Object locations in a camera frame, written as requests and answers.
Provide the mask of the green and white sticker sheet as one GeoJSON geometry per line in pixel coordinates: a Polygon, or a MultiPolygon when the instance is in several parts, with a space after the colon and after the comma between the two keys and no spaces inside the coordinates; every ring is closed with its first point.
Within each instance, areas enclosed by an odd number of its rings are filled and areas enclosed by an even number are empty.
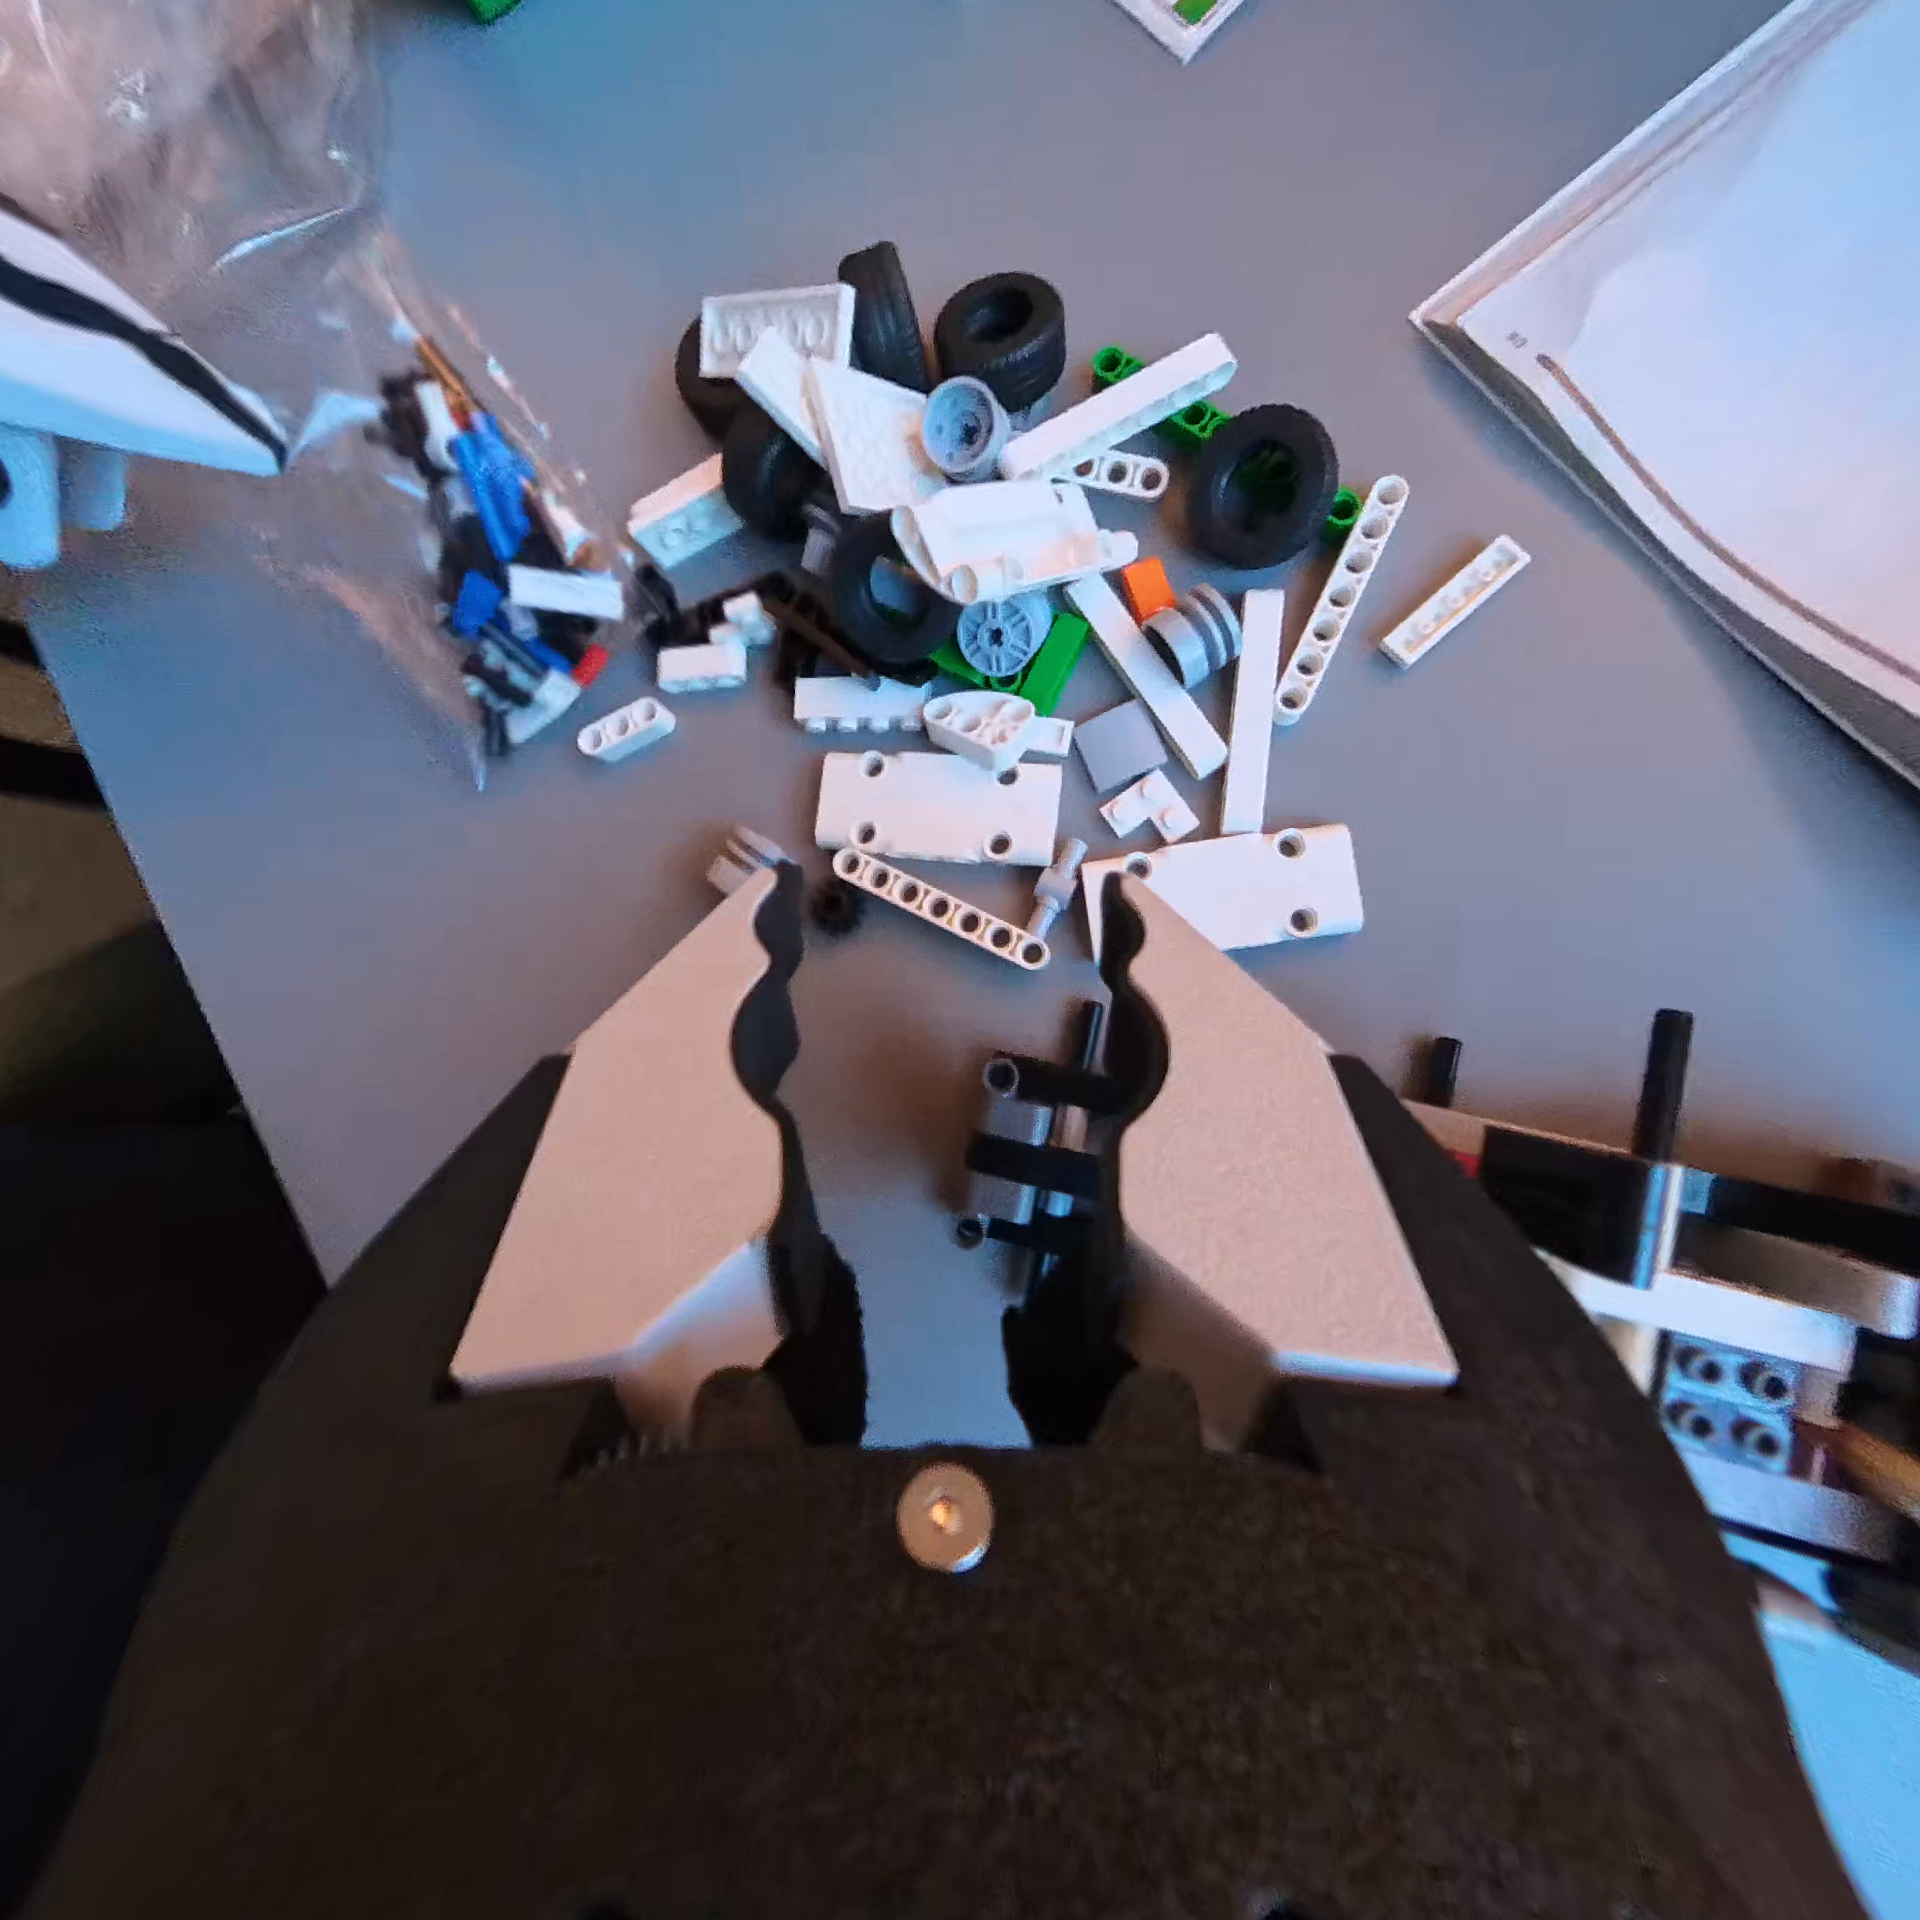
{"type": "Polygon", "coordinates": [[[1245,6],[1245,2],[1114,2],[1134,23],[1138,23],[1162,51],[1172,54],[1180,66],[1195,60],[1227,23],[1245,6]]]}

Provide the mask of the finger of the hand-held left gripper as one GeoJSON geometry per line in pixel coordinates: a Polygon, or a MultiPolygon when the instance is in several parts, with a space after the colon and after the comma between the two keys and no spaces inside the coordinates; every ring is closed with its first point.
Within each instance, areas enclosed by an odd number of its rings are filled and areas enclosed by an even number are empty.
{"type": "Polygon", "coordinates": [[[2,420],[118,450],[284,450],[229,381],[59,236],[2,212],[2,420]]]}
{"type": "Polygon", "coordinates": [[[286,470],[274,411],[86,263],[7,260],[2,307],[7,567],[59,562],[69,525],[120,525],[133,458],[286,470]]]}

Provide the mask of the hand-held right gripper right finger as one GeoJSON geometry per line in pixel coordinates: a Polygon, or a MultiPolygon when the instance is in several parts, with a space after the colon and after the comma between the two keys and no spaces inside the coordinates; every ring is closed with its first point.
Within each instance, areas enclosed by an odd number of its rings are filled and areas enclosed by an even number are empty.
{"type": "Polygon", "coordinates": [[[1088,1142],[1021,1178],[1074,1199],[1001,1321],[1040,1446],[1169,1378],[1203,1444],[1301,1451],[1309,1385],[1440,1393],[1460,1361],[1326,1042],[1143,877],[1101,887],[1099,1066],[1060,1079],[1088,1142]]]}

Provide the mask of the white paper sheet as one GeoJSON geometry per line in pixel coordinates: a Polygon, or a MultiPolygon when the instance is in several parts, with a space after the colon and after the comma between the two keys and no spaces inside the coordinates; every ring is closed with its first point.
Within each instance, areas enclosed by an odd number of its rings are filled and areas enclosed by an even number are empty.
{"type": "Polygon", "coordinates": [[[1919,1914],[1919,1678],[1759,1573],[1758,1617],[1799,1759],[1859,1902],[1919,1914]]]}

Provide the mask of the white beam with holes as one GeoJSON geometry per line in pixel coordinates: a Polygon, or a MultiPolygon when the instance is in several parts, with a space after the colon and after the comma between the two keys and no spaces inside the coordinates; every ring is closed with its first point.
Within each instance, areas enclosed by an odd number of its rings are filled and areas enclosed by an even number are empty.
{"type": "Polygon", "coordinates": [[[1512,536],[1490,541],[1456,574],[1430,588],[1414,612],[1379,635],[1379,654],[1402,669],[1421,662],[1503,584],[1519,578],[1530,565],[1530,557],[1512,536]]]}

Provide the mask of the grey ribbed wheel hub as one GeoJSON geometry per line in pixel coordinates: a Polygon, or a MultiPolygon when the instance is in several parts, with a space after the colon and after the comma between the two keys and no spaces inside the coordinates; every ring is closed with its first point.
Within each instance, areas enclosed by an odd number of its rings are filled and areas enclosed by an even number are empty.
{"type": "Polygon", "coordinates": [[[1186,688],[1208,682],[1242,652],[1242,621],[1213,584],[1195,584],[1149,621],[1155,643],[1186,688]]]}

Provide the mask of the green long holed beam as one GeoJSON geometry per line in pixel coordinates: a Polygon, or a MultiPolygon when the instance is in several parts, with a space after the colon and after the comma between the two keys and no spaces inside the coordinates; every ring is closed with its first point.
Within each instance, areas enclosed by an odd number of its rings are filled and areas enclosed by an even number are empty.
{"type": "MultiPolygon", "coordinates": [[[[1136,374],[1143,366],[1146,362],[1124,345],[1101,345],[1093,356],[1093,390],[1104,391],[1136,374]]],[[[1199,397],[1177,414],[1160,418],[1151,431],[1175,450],[1202,453],[1217,437],[1217,433],[1230,423],[1230,418],[1233,415],[1224,411],[1213,397],[1199,397]]],[[[1248,458],[1248,463],[1242,463],[1228,498],[1236,507],[1248,508],[1285,508],[1296,489],[1298,487],[1289,453],[1283,446],[1263,446],[1248,458]]],[[[1350,485],[1340,485],[1331,495],[1329,512],[1318,524],[1318,537],[1326,545],[1339,545],[1357,525],[1361,513],[1361,491],[1354,491],[1350,485]]]]}

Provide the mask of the partly built lego truck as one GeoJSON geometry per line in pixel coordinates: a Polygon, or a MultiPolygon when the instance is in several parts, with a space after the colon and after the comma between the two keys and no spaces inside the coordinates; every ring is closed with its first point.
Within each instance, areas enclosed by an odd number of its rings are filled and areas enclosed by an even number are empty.
{"type": "Polygon", "coordinates": [[[1631,1145],[1456,1105],[1430,1037],[1407,1105],[1571,1291],[1724,1539],[1833,1625],[1915,1664],[1915,1173],[1833,1188],[1685,1163],[1693,1015],[1658,1010],[1631,1145]]]}

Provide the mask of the pile of lego pieces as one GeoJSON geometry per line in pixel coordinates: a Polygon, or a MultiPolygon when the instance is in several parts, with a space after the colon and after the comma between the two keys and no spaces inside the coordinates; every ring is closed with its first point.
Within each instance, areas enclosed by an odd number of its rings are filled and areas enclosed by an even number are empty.
{"type": "Polygon", "coordinates": [[[1414,485],[1346,473],[1296,402],[1238,402],[1218,331],[1060,402],[1068,308],[1029,271],[978,275],[926,324],[894,241],[822,285],[709,295],[678,350],[715,453],[637,498],[633,616],[658,696],[731,691],[779,647],[822,757],[814,842],[1016,966],[1071,909],[1143,877],[1208,943],[1263,952],[1362,933],[1357,833],[1283,820],[1274,757],[1357,635],[1414,485]],[[1151,428],[1199,397],[1233,418],[1202,453],[1151,428]],[[1285,508],[1236,507],[1283,446],[1285,508]],[[1331,495],[1357,525],[1318,537],[1331,495]],[[1186,688],[1149,621],[1195,584],[1242,621],[1186,688]]]}

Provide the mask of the small clear bag of pins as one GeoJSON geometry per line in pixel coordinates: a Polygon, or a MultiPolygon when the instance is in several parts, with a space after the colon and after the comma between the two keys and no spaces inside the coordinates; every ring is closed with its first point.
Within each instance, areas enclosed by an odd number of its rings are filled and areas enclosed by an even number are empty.
{"type": "Polygon", "coordinates": [[[486,786],[632,640],[633,553],[479,325],[386,224],[302,285],[262,559],[346,614],[486,786]]]}

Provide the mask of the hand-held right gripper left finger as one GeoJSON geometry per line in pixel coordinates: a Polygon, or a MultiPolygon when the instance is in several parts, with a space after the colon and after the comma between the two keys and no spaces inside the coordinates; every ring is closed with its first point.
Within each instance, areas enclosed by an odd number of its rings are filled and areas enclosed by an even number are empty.
{"type": "Polygon", "coordinates": [[[759,865],[589,1022],[451,1356],[465,1391],[608,1382],[645,1434],[770,1368],[817,1444],[867,1427],[857,1285],[822,1224],[782,1076],[804,872],[759,865]]]}

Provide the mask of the white instruction booklet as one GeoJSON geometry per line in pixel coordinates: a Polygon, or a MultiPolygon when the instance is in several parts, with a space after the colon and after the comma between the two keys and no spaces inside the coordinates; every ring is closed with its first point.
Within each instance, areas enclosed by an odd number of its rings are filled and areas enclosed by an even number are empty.
{"type": "Polygon", "coordinates": [[[1919,4],[1789,4],[1409,322],[1919,779],[1919,4]]]}

